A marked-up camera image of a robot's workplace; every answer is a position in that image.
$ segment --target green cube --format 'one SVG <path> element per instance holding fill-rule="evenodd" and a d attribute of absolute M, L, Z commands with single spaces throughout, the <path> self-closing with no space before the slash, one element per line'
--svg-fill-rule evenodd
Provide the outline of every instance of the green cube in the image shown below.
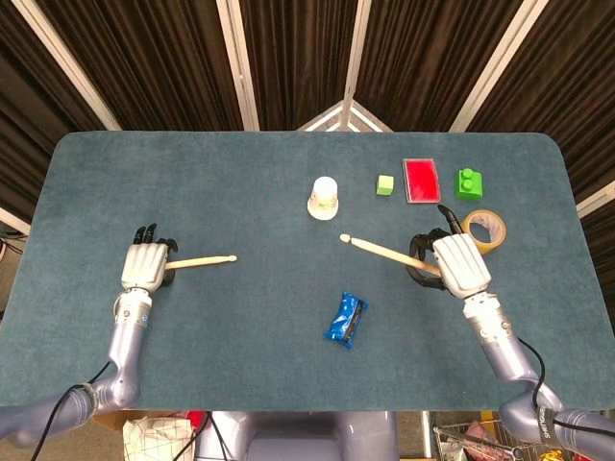
<path fill-rule="evenodd" d="M 455 179 L 455 196 L 458 199 L 482 199 L 482 174 L 472 168 L 459 170 Z"/>
<path fill-rule="evenodd" d="M 377 195 L 391 195 L 393 193 L 393 183 L 395 178 L 392 176 L 379 175 L 376 184 Z"/>

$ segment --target black curtain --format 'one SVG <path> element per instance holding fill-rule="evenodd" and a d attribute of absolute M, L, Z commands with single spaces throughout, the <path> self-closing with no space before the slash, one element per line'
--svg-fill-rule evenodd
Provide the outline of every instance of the black curtain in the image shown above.
<path fill-rule="evenodd" d="M 615 330 L 615 200 L 588 214 L 580 222 Z"/>
<path fill-rule="evenodd" d="M 11 2 L 0 45 L 0 206 L 30 222 L 58 141 L 104 127 Z"/>
<path fill-rule="evenodd" d="M 355 99 L 394 131 L 447 131 L 520 5 L 374 1 Z"/>
<path fill-rule="evenodd" d="M 262 130 L 297 130 L 344 99 L 357 0 L 242 0 Z"/>
<path fill-rule="evenodd" d="M 124 130 L 242 130 L 215 0 L 38 0 Z"/>
<path fill-rule="evenodd" d="M 578 202 L 615 180 L 615 2 L 549 2 L 468 131 L 543 132 Z"/>

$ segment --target red box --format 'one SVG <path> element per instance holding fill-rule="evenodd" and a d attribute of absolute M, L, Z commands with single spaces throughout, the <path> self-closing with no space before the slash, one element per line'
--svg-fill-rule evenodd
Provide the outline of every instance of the red box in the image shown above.
<path fill-rule="evenodd" d="M 440 184 L 433 158 L 404 158 L 406 199 L 409 204 L 437 204 Z"/>

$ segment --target wooden drumstick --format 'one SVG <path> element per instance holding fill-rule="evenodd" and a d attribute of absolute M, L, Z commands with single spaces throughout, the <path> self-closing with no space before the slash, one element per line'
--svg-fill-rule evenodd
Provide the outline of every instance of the wooden drumstick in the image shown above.
<path fill-rule="evenodd" d="M 183 269 L 184 267 L 206 266 L 208 264 L 220 264 L 221 262 L 235 262 L 237 256 L 209 256 L 195 257 L 194 259 L 184 259 L 182 261 L 167 262 L 164 265 L 164 270 Z"/>
<path fill-rule="evenodd" d="M 370 252 L 382 257 L 388 257 L 389 259 L 401 262 L 402 264 L 405 264 L 407 266 L 416 267 L 417 269 L 421 269 L 422 271 L 429 272 L 430 274 L 434 274 L 438 277 L 442 277 L 439 268 L 414 257 L 394 252 L 393 250 L 389 250 L 388 248 L 381 247 L 380 245 L 376 245 L 375 243 L 371 243 L 366 240 L 361 240 L 360 238 L 351 237 L 348 233 L 342 233 L 339 236 L 339 239 L 344 243 L 350 243 L 351 245 L 355 245 L 356 247 L 359 247 L 366 252 Z"/>

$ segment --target green lego block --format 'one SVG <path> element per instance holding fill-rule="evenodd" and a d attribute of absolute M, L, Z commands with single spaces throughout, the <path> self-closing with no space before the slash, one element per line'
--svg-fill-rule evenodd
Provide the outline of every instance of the green lego block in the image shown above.
<path fill-rule="evenodd" d="M 464 200 L 482 199 L 482 174 L 472 168 L 459 170 L 455 179 L 455 196 Z"/>

